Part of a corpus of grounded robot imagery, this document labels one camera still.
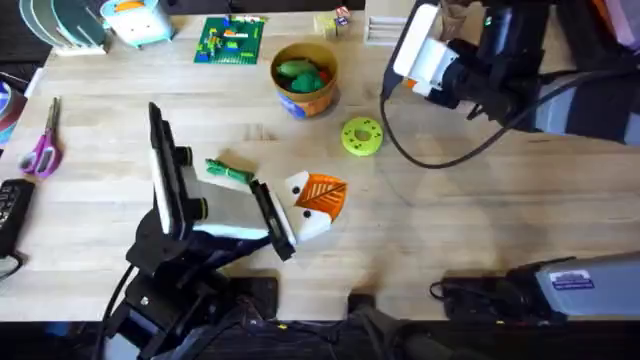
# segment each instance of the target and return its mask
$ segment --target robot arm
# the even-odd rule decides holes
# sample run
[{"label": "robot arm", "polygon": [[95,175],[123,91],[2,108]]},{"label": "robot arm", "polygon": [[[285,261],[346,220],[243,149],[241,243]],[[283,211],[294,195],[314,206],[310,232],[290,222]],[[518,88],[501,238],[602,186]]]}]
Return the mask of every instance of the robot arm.
[{"label": "robot arm", "polygon": [[[108,345],[128,343],[139,359],[175,348],[196,327],[219,323],[240,296],[258,298],[275,316],[275,278],[229,279],[217,270],[269,244],[283,261],[289,259],[295,245],[329,230],[342,206],[329,213],[313,201],[300,204],[338,183],[328,176],[323,178],[333,184],[314,183],[307,172],[276,184],[280,198],[257,180],[247,191],[200,181],[191,148],[175,146],[169,122],[153,103],[149,116],[154,206],[127,252],[139,272],[106,324],[107,336],[115,339]],[[346,184],[340,185],[346,196]]]},{"label": "robot arm", "polygon": [[[471,1],[457,3],[468,5]],[[461,39],[447,43],[436,39],[434,24],[441,11],[438,1],[418,0],[387,65],[381,102],[408,78],[415,81],[413,91],[432,103],[453,109],[462,100],[471,101],[476,107],[469,120],[486,114],[512,128],[511,120],[546,94],[568,81],[590,76],[586,72],[576,72],[573,77],[539,74],[553,1],[482,3],[486,13],[480,42],[475,45]],[[625,77],[612,73],[563,92],[513,128],[640,144],[640,72],[635,63],[625,65],[630,70]]]}]

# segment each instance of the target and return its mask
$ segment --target scissors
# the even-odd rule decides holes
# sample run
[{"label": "scissors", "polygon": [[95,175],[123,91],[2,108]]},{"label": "scissors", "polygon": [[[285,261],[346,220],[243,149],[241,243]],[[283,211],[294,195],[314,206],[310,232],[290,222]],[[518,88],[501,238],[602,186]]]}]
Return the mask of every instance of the scissors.
[{"label": "scissors", "polygon": [[51,175],[60,165],[62,152],[56,146],[56,128],[60,116],[60,98],[53,98],[49,107],[49,118],[44,134],[40,136],[36,147],[20,162],[20,169],[25,174],[33,174],[41,178]]}]

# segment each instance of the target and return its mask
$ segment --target green toy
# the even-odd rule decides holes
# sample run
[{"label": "green toy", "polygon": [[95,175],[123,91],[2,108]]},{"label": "green toy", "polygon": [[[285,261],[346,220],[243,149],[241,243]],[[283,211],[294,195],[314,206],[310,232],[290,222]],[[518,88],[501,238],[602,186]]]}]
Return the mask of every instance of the green toy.
[{"label": "green toy", "polygon": [[309,60],[289,60],[278,66],[278,73],[288,77],[297,77],[306,72],[318,72],[318,69]]},{"label": "green toy", "polygon": [[342,128],[342,145],[347,151],[357,156],[375,154],[382,145],[382,126],[377,121],[357,117],[347,121]]},{"label": "green toy", "polygon": [[291,83],[291,90],[297,93],[312,93],[318,91],[325,86],[324,80],[318,75],[317,72],[308,71],[298,75],[298,77]]},{"label": "green toy", "polygon": [[249,184],[254,174],[248,171],[234,169],[220,160],[206,159],[207,172],[212,175],[226,175],[243,184]]},{"label": "green toy", "polygon": [[[212,17],[205,21],[193,61],[207,64],[256,64],[265,19],[239,15],[230,18]],[[248,34],[247,37],[229,37]]]}]

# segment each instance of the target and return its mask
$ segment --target remote control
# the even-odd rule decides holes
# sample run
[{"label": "remote control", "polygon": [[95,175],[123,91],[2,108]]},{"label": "remote control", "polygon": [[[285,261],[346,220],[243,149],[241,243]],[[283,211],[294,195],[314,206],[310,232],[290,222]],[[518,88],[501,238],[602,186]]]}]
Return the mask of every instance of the remote control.
[{"label": "remote control", "polygon": [[34,188],[24,179],[5,180],[0,185],[0,258],[15,253]]}]

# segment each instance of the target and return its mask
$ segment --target pink scissors handle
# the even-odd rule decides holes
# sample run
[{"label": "pink scissors handle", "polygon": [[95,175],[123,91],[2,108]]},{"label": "pink scissors handle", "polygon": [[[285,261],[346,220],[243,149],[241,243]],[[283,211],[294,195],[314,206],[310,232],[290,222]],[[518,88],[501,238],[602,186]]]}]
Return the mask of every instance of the pink scissors handle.
[{"label": "pink scissors handle", "polygon": [[44,149],[44,143],[46,135],[43,134],[38,139],[38,143],[36,147],[31,150],[20,162],[20,169],[25,174],[33,174],[36,171],[36,167],[38,166],[38,160],[40,159],[40,155],[42,154],[42,150]]},{"label": "pink scissors handle", "polygon": [[58,165],[60,165],[62,153],[54,143],[53,131],[48,131],[45,134],[43,144],[44,146],[38,158],[38,164],[36,165],[34,172],[37,176],[44,178],[56,171]]}]

